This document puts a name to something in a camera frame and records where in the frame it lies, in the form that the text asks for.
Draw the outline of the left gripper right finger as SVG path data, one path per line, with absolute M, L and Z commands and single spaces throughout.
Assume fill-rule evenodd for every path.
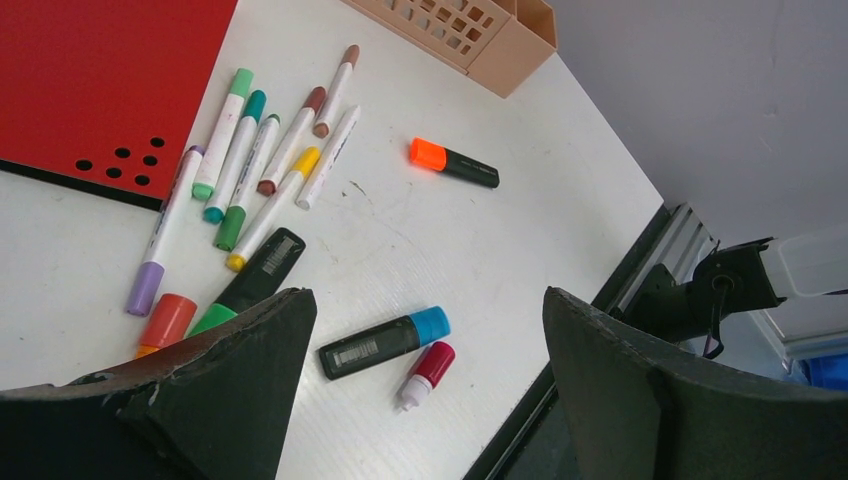
M 585 479 L 843 479 L 847 396 L 698 357 L 608 315 L 572 443 Z

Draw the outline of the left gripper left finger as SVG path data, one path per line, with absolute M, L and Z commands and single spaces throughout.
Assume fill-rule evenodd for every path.
M 138 360 L 1 394 L 5 479 L 272 479 L 317 317 L 290 288 Z

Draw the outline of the red folder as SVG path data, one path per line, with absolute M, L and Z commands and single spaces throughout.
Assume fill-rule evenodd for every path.
M 158 210 L 232 1 L 5 1 L 1 168 Z

